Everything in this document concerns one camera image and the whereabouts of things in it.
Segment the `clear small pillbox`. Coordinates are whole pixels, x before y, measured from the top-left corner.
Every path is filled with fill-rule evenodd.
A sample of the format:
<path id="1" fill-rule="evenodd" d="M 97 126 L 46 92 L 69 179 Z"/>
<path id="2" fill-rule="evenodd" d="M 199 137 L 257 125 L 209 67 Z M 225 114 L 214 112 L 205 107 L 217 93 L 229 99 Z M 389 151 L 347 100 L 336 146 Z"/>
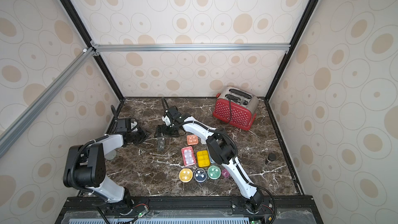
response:
<path id="1" fill-rule="evenodd" d="M 165 138 L 157 138 L 157 149 L 158 151 L 165 150 Z"/>

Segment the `orange pillbox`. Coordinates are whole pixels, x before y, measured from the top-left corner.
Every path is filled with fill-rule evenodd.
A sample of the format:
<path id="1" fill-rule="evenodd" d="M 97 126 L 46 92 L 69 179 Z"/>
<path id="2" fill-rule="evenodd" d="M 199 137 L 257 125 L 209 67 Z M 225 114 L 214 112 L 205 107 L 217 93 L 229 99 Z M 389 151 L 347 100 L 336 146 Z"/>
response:
<path id="1" fill-rule="evenodd" d="M 199 143 L 199 138 L 196 135 L 188 135 L 187 136 L 187 144 L 189 146 L 197 145 Z"/>

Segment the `red pillbox clear lid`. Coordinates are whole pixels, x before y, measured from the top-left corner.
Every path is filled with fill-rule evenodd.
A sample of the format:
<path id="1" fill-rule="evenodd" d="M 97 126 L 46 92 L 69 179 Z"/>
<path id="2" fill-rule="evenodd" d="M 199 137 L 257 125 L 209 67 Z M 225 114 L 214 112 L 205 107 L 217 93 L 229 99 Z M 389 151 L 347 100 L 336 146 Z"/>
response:
<path id="1" fill-rule="evenodd" d="M 193 148 L 191 146 L 184 147 L 181 149 L 183 163 L 186 167 L 193 166 L 196 164 Z"/>

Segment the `white pillbox with amber lid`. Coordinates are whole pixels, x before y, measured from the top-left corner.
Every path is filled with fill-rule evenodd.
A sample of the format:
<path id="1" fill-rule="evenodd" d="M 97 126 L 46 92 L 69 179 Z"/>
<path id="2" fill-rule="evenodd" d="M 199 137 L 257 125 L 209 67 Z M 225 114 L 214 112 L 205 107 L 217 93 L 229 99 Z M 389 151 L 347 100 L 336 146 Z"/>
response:
<path id="1" fill-rule="evenodd" d="M 207 150 L 197 152 L 197 162 L 199 168 L 207 168 L 211 165 L 209 153 Z"/>

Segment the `yellow round pillbox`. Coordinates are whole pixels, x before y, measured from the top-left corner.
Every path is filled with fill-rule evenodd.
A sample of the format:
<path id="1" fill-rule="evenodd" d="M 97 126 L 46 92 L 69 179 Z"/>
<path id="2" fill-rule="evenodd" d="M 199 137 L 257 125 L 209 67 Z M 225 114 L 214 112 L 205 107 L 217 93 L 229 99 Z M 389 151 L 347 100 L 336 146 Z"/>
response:
<path id="1" fill-rule="evenodd" d="M 181 169 L 181 171 L 179 172 L 179 179 L 183 182 L 183 183 L 188 183 L 192 180 L 193 178 L 193 172 L 190 168 L 183 168 Z"/>

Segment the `dark blue round pillbox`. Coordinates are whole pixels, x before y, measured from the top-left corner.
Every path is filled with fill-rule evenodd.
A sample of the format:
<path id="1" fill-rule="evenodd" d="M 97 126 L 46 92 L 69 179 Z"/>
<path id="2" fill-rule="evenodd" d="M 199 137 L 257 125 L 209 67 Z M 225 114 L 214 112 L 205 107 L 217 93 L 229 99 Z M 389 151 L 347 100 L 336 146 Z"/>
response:
<path id="1" fill-rule="evenodd" d="M 207 173 L 204 169 L 196 169 L 193 173 L 193 178 L 198 183 L 204 183 L 207 180 Z"/>

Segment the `green round pillbox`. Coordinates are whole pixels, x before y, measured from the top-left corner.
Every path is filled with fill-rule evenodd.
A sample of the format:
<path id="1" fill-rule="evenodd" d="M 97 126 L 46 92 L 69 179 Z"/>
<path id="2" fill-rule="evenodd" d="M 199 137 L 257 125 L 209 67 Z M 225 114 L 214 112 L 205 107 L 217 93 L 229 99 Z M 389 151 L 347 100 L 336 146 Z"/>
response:
<path id="1" fill-rule="evenodd" d="M 217 180 L 221 176 L 221 170 L 218 166 L 211 165 L 207 170 L 208 178 Z"/>

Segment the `purple pillbox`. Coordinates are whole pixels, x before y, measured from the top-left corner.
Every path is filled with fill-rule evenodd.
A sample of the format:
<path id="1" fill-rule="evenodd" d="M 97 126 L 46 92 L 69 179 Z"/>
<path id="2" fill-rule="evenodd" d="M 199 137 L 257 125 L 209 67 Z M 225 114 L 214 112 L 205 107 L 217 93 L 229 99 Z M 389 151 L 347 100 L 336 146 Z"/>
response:
<path id="1" fill-rule="evenodd" d="M 224 178 L 228 178 L 228 177 L 230 176 L 230 173 L 228 172 L 227 169 L 223 169 L 223 170 L 221 171 L 221 175 L 222 175 Z"/>

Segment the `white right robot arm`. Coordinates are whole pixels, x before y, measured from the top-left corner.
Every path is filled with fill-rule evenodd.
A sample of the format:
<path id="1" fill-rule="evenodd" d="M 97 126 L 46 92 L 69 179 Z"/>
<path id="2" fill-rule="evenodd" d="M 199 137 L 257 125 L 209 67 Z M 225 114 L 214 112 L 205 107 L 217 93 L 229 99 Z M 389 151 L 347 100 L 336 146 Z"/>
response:
<path id="1" fill-rule="evenodd" d="M 248 212 L 257 213 L 264 206 L 263 192 L 266 192 L 271 198 L 266 207 L 276 214 L 277 206 L 271 192 L 251 181 L 239 162 L 237 146 L 223 128 L 209 127 L 189 114 L 182 114 L 176 106 L 169 106 L 164 97 L 161 98 L 161 103 L 164 109 L 162 126 L 166 127 L 166 135 L 170 132 L 178 134 L 179 130 L 184 130 L 204 140 L 214 162 L 223 166 L 234 179 L 240 194 L 246 199 L 245 206 Z"/>

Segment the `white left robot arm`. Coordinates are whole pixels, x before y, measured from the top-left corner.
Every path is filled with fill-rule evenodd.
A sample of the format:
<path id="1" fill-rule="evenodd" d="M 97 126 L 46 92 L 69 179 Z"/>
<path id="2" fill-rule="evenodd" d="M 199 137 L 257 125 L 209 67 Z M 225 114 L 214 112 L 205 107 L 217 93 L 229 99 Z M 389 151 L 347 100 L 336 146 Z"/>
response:
<path id="1" fill-rule="evenodd" d="M 128 211 L 133 208 L 134 202 L 125 187 L 106 175 L 105 156 L 128 144 L 143 143 L 148 133 L 136 121 L 119 118 L 113 105 L 111 110 L 115 117 L 114 132 L 84 145 L 72 146 L 67 155 L 63 183 L 65 187 L 93 194 L 105 203 Z"/>

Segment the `red and silver toaster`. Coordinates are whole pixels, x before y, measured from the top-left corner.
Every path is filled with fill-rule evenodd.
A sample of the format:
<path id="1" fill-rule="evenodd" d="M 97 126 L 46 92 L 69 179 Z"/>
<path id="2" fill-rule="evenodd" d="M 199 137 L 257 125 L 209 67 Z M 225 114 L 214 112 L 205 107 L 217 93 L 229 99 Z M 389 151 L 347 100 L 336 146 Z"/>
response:
<path id="1" fill-rule="evenodd" d="M 254 123 L 259 99 L 235 87 L 226 87 L 217 94 L 212 115 L 236 128 L 248 131 Z"/>

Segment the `small black cap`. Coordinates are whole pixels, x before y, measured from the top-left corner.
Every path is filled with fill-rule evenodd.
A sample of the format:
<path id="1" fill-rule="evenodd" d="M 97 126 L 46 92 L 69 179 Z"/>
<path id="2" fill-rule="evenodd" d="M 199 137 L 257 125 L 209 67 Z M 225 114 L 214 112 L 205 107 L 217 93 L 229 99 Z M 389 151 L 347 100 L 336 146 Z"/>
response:
<path id="1" fill-rule="evenodd" d="M 272 163 L 272 162 L 276 161 L 276 159 L 277 159 L 277 155 L 274 154 L 274 153 L 270 153 L 270 154 L 267 155 L 266 163 L 267 164 L 268 163 Z"/>

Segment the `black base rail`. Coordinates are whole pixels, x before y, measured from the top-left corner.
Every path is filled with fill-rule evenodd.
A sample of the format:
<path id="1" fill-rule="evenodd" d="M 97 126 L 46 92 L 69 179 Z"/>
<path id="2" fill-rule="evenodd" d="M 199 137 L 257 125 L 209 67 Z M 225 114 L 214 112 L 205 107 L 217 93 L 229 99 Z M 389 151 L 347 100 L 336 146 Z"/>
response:
<path id="1" fill-rule="evenodd" d="M 258 212 L 245 207 L 243 197 L 133 197 L 133 208 L 121 215 L 116 207 L 98 198 L 66 200 L 57 224 L 321 224 L 311 196 L 265 197 Z"/>

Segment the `aluminium frame crossbar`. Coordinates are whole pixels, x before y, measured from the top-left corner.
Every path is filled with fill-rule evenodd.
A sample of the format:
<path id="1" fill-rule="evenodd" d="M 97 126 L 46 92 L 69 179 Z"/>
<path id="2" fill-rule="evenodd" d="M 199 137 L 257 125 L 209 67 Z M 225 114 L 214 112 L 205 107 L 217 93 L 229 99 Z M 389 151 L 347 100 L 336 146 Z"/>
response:
<path id="1" fill-rule="evenodd" d="M 98 52 L 188 52 L 188 51 L 288 51 L 287 43 L 253 44 L 161 44 L 161 45 L 100 45 L 94 44 Z"/>

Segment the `aluminium frame side bar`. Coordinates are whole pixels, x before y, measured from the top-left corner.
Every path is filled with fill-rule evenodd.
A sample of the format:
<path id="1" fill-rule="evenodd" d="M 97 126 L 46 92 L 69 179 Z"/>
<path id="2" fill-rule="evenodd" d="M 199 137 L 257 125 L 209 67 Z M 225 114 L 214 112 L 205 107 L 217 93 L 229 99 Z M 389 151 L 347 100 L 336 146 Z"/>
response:
<path id="1" fill-rule="evenodd" d="M 39 97 L 19 116 L 1 136 L 1 156 L 12 147 L 18 138 L 32 124 L 37 116 L 49 105 L 62 88 L 71 80 L 86 60 L 92 57 L 94 49 L 87 48 L 82 52 Z"/>

